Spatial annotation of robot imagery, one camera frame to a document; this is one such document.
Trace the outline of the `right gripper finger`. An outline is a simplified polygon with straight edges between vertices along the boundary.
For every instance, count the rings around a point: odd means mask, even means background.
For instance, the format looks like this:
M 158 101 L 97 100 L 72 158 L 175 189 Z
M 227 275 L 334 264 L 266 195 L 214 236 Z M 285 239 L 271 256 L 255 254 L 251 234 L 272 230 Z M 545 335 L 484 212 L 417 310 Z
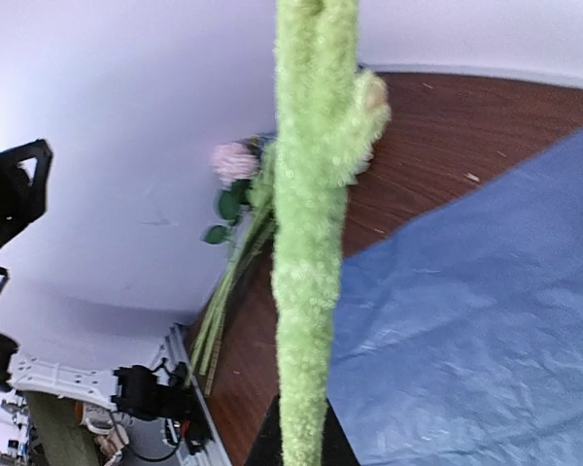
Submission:
M 0 249 L 45 213 L 52 159 L 44 139 L 0 152 Z

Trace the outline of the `blue wrapping paper sheet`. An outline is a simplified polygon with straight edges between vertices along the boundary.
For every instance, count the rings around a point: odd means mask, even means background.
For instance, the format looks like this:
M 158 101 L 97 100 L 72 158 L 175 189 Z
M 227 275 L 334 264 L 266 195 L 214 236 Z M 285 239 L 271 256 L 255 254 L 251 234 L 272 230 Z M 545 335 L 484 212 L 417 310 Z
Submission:
M 583 128 L 345 262 L 328 398 L 363 465 L 583 465 Z

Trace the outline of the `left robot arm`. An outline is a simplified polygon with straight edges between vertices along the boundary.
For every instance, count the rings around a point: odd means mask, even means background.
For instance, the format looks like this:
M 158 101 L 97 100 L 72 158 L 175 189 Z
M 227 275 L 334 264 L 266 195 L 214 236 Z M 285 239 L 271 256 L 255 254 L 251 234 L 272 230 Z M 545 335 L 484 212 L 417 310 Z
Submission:
M 199 389 L 184 346 L 185 327 L 176 324 L 165 335 L 150 366 L 121 366 L 113 370 L 91 370 L 51 363 L 19 348 L 11 337 L 0 333 L 0 392 L 19 391 L 69 398 L 92 408 L 110 421 L 108 428 L 86 428 L 93 434 L 119 440 L 118 451 L 107 462 L 115 465 L 128 450 L 149 464 L 177 457 L 180 449 L 190 456 L 204 452 L 213 440 Z M 128 440 L 119 416 L 151 422 L 163 420 L 163 442 L 171 450 L 159 457 L 139 453 Z

